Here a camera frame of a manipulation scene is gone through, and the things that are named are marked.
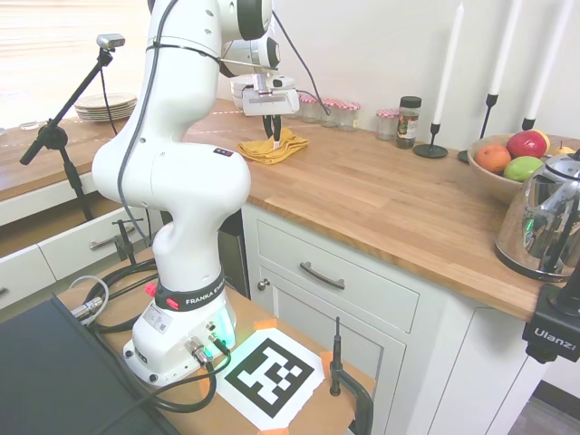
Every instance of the stainless steel kettle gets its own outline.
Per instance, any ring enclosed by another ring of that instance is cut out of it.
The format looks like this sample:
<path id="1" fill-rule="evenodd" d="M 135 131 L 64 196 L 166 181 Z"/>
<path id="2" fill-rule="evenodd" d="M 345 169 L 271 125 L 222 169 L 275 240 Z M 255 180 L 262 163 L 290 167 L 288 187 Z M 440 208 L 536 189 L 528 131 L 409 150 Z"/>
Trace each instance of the stainless steel kettle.
<path id="1" fill-rule="evenodd" d="M 496 240 L 498 258 L 545 282 L 563 282 L 580 259 L 580 152 L 550 158 L 514 197 Z"/>

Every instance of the wooden bowl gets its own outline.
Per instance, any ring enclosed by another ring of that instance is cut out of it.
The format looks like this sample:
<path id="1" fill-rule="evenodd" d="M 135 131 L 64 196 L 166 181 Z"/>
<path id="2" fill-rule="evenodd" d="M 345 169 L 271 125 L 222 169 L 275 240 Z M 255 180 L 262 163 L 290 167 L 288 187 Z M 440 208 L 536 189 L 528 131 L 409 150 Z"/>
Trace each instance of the wooden bowl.
<path id="1" fill-rule="evenodd" d="M 475 161 L 475 156 L 478 151 L 483 147 L 491 144 L 498 143 L 504 147 L 508 145 L 508 140 L 513 134 L 499 134 L 497 136 L 489 136 L 488 138 L 483 138 L 474 142 L 471 148 L 468 150 L 469 166 L 471 170 L 476 175 L 476 177 L 481 181 L 481 183 L 486 186 L 489 193 L 499 199 L 504 204 L 510 204 L 513 197 L 517 192 L 522 189 L 524 183 L 514 181 L 512 179 L 504 179 L 503 177 L 493 174 L 486 169 L 481 168 Z M 578 150 L 580 146 L 579 140 L 573 140 L 570 138 L 565 138 L 561 136 L 548 135 L 550 139 L 550 148 L 546 155 L 553 154 L 559 147 L 560 143 L 563 143 L 568 148 L 572 150 Z"/>
<path id="2" fill-rule="evenodd" d="M 514 181 L 512 179 L 504 179 L 503 177 L 489 172 L 487 169 L 481 168 L 475 161 L 475 156 L 478 151 L 492 143 L 499 143 L 504 147 L 508 145 L 508 140 L 511 134 L 501 134 L 498 136 L 489 136 L 478 140 L 468 150 L 469 167 L 481 181 L 481 183 L 488 189 L 489 193 L 499 199 L 504 204 L 510 204 L 512 198 L 517 192 L 522 189 L 523 183 Z"/>

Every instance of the window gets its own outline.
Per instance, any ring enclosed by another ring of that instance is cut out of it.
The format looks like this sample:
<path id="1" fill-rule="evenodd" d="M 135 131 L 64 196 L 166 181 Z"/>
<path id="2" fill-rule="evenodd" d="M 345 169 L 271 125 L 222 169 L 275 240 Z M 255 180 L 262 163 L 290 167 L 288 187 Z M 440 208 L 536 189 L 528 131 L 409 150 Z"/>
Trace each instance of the window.
<path id="1" fill-rule="evenodd" d="M 0 0 L 0 127 L 53 117 L 96 64 L 97 34 L 126 39 L 107 92 L 139 95 L 149 23 L 146 0 Z M 97 77 L 85 95 L 101 92 Z"/>

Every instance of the yellow cloth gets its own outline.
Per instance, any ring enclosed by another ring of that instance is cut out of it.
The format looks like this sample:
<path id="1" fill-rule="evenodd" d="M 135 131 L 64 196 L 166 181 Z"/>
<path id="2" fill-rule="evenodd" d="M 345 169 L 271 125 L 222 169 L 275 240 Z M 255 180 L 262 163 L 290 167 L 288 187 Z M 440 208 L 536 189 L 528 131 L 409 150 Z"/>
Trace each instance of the yellow cloth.
<path id="1" fill-rule="evenodd" d="M 295 136 L 290 129 L 282 128 L 280 132 L 280 148 L 274 150 L 274 136 L 268 140 L 239 142 L 237 149 L 240 154 L 251 160 L 260 161 L 266 165 L 274 165 L 308 145 L 308 140 Z"/>

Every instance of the white candle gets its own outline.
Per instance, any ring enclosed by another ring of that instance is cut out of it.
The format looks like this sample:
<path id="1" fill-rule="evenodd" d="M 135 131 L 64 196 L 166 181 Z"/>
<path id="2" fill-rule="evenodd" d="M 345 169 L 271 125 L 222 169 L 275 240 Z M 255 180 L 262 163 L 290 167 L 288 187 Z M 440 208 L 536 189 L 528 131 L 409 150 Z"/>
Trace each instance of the white candle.
<path id="1" fill-rule="evenodd" d="M 443 104 L 445 103 L 447 89 L 450 87 L 451 69 L 453 67 L 453 61 L 455 60 L 457 44 L 459 42 L 459 32 L 461 31 L 461 23 L 463 22 L 463 12 L 463 4 L 461 4 L 457 8 L 455 20 L 453 20 L 453 26 L 451 27 L 451 37 L 449 39 L 449 47 L 447 48 L 447 56 L 445 57 L 445 67 L 443 68 L 439 96 L 437 97 L 437 106 L 435 106 L 435 115 L 433 116 L 434 124 L 441 124 L 441 114 L 443 113 Z"/>
<path id="2" fill-rule="evenodd" d="M 501 40 L 501 46 L 499 47 L 498 60 L 496 62 L 496 70 L 493 73 L 491 87 L 489 88 L 490 95 L 499 94 L 499 85 L 501 84 L 501 79 L 503 78 L 504 71 L 506 70 L 509 49 L 511 48 L 511 43 L 514 40 L 514 34 L 516 33 L 517 27 L 517 19 L 519 18 L 519 13 L 521 10 L 522 10 L 522 0 L 512 0 L 511 7 L 509 8 L 509 15 L 507 17 L 506 29 L 504 30 L 504 36 Z"/>
<path id="3" fill-rule="evenodd" d="M 562 7 L 560 9 L 560 14 L 556 20 L 556 28 L 552 33 L 552 38 L 547 47 L 546 59 L 540 70 L 540 75 L 538 76 L 536 83 L 536 90 L 534 91 L 534 97 L 532 98 L 532 103 L 527 111 L 526 118 L 529 120 L 534 120 L 537 115 L 537 109 L 540 107 L 540 102 L 542 101 L 542 96 L 546 90 L 547 79 L 552 71 L 552 66 L 554 66 L 554 60 L 556 59 L 558 47 L 562 42 L 562 37 L 564 36 L 564 30 L 566 29 L 566 24 L 568 18 L 570 18 L 570 12 L 572 11 L 572 5 L 574 0 L 563 0 Z"/>

